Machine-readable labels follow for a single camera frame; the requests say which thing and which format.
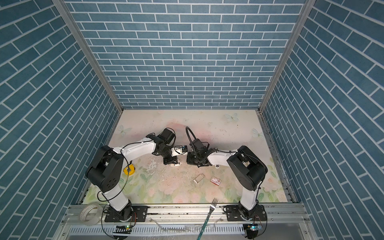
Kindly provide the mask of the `white staple box tray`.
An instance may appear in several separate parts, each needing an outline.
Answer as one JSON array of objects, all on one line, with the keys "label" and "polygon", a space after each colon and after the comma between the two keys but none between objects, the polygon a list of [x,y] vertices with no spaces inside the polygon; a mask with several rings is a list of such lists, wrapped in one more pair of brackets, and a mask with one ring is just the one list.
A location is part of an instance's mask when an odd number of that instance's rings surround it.
[{"label": "white staple box tray", "polygon": [[205,175],[204,175],[204,174],[199,174],[197,177],[194,178],[193,182],[194,182],[195,184],[198,184],[198,183],[201,182],[204,178],[205,178]]}]

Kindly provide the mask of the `red white staple box sleeve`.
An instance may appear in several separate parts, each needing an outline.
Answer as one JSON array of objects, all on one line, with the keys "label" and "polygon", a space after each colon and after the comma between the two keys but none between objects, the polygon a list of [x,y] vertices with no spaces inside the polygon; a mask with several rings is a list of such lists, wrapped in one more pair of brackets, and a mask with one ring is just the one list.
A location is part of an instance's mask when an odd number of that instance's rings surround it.
[{"label": "red white staple box sleeve", "polygon": [[214,185],[216,186],[219,186],[220,183],[221,183],[221,180],[216,178],[216,177],[212,177],[211,180],[210,180],[211,183],[213,183]]}]

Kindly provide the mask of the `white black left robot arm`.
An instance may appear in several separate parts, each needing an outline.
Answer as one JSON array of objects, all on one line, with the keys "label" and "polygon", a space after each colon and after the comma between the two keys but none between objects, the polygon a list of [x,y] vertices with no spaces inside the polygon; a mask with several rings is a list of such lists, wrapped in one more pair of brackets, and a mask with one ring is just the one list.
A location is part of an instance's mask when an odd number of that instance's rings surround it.
[{"label": "white black left robot arm", "polygon": [[119,185],[123,169],[127,168],[133,160],[146,154],[163,157],[164,165],[178,164],[178,158],[172,155],[175,141],[174,130],[165,128],[159,135],[148,134],[144,139],[124,147],[103,146],[97,150],[85,176],[99,188],[106,202],[115,211],[120,212],[130,203]]}]

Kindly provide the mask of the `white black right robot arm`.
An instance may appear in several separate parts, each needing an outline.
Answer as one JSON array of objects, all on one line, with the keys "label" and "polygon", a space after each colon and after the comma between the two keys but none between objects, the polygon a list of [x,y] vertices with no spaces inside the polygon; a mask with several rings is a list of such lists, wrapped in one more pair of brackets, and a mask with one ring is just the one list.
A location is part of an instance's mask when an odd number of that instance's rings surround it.
[{"label": "white black right robot arm", "polygon": [[186,134],[192,150],[187,154],[187,164],[197,167],[227,166],[230,167],[243,187],[239,202],[239,213],[245,220],[256,216],[260,208],[258,194],[266,174],[267,166],[247,147],[224,151],[204,145],[189,127]]}]

